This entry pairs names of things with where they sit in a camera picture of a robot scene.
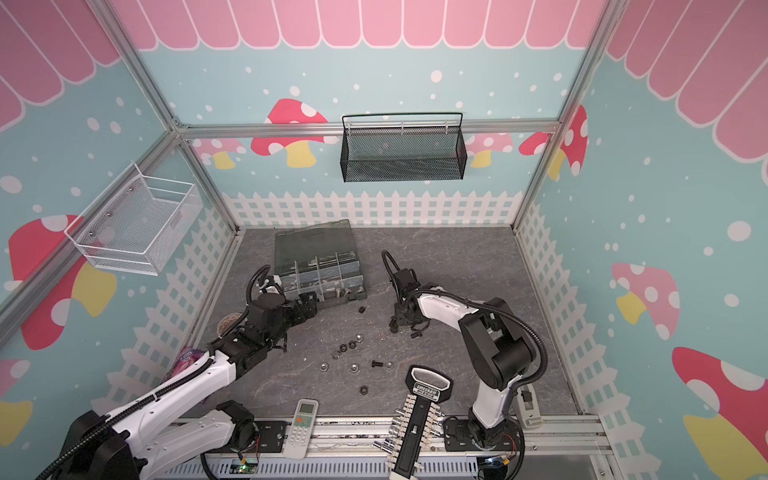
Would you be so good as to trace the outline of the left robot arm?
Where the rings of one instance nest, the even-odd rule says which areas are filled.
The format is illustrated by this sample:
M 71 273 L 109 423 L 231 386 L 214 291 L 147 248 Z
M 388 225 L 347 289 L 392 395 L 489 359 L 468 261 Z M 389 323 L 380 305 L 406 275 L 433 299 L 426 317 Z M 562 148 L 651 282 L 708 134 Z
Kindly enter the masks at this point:
M 275 349 L 286 349 L 290 328 L 313 318 L 318 297 L 286 297 L 278 276 L 260 267 L 247 283 L 246 307 L 206 352 L 176 376 L 134 401 L 99 415 L 89 411 L 69 428 L 59 456 L 42 479 L 154 479 L 210 451 L 242 454 L 261 439 L 254 415 L 226 401 L 198 420 L 177 420 L 234 383 Z

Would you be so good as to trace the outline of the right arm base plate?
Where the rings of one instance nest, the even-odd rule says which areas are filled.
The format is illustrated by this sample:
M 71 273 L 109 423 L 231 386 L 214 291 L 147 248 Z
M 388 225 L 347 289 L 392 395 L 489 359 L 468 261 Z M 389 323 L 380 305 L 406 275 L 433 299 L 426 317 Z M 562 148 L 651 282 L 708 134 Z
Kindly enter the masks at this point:
M 524 446 L 520 428 L 508 419 L 487 429 L 474 418 L 450 416 L 442 422 L 442 429 L 449 452 L 518 452 Z

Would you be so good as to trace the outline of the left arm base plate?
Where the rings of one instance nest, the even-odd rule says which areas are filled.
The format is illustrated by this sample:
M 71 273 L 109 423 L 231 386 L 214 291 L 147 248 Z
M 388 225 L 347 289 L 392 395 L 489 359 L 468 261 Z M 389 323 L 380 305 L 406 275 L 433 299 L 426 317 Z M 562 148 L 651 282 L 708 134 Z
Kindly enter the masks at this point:
M 235 427 L 226 448 L 235 453 L 281 453 L 287 429 L 285 421 L 241 422 Z

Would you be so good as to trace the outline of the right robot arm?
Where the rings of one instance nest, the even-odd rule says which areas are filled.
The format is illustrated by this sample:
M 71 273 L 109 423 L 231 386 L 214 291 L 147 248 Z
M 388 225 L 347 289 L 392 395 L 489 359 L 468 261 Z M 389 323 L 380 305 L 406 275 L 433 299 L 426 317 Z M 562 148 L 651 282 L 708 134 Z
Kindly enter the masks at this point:
M 390 331 L 408 327 L 419 335 L 431 323 L 440 322 L 461 333 L 480 379 L 468 414 L 470 437 L 482 449 L 495 446 L 511 423 L 516 391 L 539 380 L 547 370 L 549 358 L 542 338 L 504 300 L 479 302 L 436 284 L 422 284 L 415 271 L 400 267 L 389 251 L 382 251 L 381 257 L 397 297 Z

